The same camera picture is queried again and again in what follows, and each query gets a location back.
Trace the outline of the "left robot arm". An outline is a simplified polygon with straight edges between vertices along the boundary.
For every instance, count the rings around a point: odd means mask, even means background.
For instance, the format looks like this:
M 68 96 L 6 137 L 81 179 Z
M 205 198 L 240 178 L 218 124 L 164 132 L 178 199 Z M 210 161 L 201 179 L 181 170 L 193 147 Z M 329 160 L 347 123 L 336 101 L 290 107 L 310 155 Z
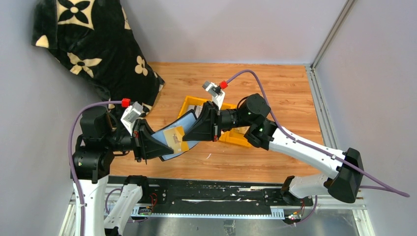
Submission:
M 111 127 L 112 115 L 106 102 L 83 108 L 75 119 L 82 133 L 68 145 L 71 177 L 76 198 L 77 236 L 120 236 L 137 202 L 150 197 L 145 176 L 128 176 L 114 208 L 105 213 L 105 191 L 115 152 L 130 152 L 142 161 L 173 154 L 172 148 L 154 138 L 154 132 L 142 118 L 143 106 L 122 103 L 124 113 Z

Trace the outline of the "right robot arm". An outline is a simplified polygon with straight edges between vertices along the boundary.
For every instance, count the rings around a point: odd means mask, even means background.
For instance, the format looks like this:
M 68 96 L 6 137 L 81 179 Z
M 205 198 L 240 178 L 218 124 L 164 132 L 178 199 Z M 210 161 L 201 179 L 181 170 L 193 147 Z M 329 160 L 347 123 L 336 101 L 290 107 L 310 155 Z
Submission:
M 234 109 L 221 110 L 214 102 L 203 104 L 196 122 L 186 131 L 184 141 L 218 141 L 222 132 L 246 127 L 244 138 L 255 148 L 275 151 L 303 161 L 320 174 L 285 179 L 280 197 L 288 204 L 313 195 L 329 194 L 352 204 L 363 178 L 360 152 L 322 146 L 300 137 L 267 118 L 271 108 L 258 93 L 245 97 Z

